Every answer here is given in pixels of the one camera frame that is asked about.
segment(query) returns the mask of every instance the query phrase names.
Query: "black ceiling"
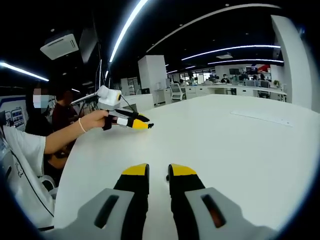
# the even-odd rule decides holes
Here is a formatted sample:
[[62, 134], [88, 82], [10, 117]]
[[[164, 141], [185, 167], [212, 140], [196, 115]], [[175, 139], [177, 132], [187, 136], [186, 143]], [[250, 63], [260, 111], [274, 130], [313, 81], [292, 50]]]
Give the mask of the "black ceiling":
[[[139, 0], [88, 1], [75, 5], [72, 1], [55, 5], [5, 3], [4, 19], [1, 25], [0, 61], [20, 67], [39, 76], [50, 79], [51, 83], [68, 84], [82, 94], [87, 86], [82, 83], [95, 81], [95, 73], [102, 58], [103, 72], [107, 69], [114, 44], [127, 21], [132, 9]], [[169, 64], [167, 70], [183, 70], [188, 66], [207, 68], [209, 62], [219, 61], [216, 56], [207, 54], [185, 61], [182, 58], [195, 54], [241, 45], [273, 45], [275, 33], [271, 14], [289, 14], [282, 1], [260, 1], [275, 4], [282, 9], [248, 7], [216, 14], [200, 20], [162, 41], [148, 54], [164, 55]], [[139, 75], [138, 60], [160, 39], [198, 17], [230, 6], [256, 3], [255, 1], [228, 0], [149, 0], [133, 21], [121, 42], [110, 66], [112, 80], [136, 77]], [[290, 12], [298, 13], [290, 6]], [[96, 45], [88, 63], [84, 64], [79, 51], [50, 60], [41, 51], [45, 41], [63, 31], [72, 31], [79, 45], [84, 28], [95, 26], [100, 51]], [[273, 49], [237, 49], [228, 51], [234, 59], [274, 59]], [[35, 78], [0, 68], [0, 86], [25, 88]], [[17, 88], [9, 91], [0, 87], [0, 95], [17, 94]]]

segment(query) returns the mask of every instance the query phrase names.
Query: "air conditioning unit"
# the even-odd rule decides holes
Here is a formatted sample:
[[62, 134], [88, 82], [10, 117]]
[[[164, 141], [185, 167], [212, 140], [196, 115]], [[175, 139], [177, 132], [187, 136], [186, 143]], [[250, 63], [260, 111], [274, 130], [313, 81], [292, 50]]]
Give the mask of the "air conditioning unit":
[[55, 60], [64, 55], [78, 51], [78, 45], [73, 34], [64, 35], [62, 37], [50, 40], [46, 45], [40, 48], [41, 52], [48, 56], [51, 60]]

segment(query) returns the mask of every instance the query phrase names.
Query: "bracelet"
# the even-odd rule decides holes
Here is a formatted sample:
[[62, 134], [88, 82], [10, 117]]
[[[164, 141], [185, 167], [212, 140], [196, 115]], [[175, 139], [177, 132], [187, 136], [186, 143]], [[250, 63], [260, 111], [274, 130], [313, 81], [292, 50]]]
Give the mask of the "bracelet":
[[84, 127], [82, 126], [80, 119], [81, 119], [81, 118], [79, 118], [80, 127], [81, 127], [82, 131], [83, 131], [84, 133], [86, 133], [87, 131], [86, 131], [86, 130], [84, 129]]

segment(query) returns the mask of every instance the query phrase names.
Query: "dark red shirt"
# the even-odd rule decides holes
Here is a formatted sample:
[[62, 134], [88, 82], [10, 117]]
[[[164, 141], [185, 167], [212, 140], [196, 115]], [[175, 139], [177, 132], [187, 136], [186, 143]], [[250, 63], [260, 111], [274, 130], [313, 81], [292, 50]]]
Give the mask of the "dark red shirt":
[[54, 131], [58, 131], [70, 125], [70, 118], [77, 115], [72, 106], [61, 106], [57, 103], [52, 113], [52, 126]]

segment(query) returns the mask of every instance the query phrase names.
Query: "office chair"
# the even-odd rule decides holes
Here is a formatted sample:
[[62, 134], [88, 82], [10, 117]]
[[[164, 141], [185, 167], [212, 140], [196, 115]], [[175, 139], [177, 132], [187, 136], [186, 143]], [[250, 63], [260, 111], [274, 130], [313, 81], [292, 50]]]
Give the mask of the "office chair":
[[[270, 88], [270, 83], [265, 80], [260, 80], [260, 86], [261, 88]], [[258, 91], [259, 98], [269, 99], [270, 98], [270, 92], [268, 91]]]
[[179, 83], [170, 84], [171, 89], [171, 99], [172, 100], [182, 100], [186, 98], [186, 93], [182, 92]]
[[245, 80], [245, 85], [250, 87], [255, 87], [255, 81]]

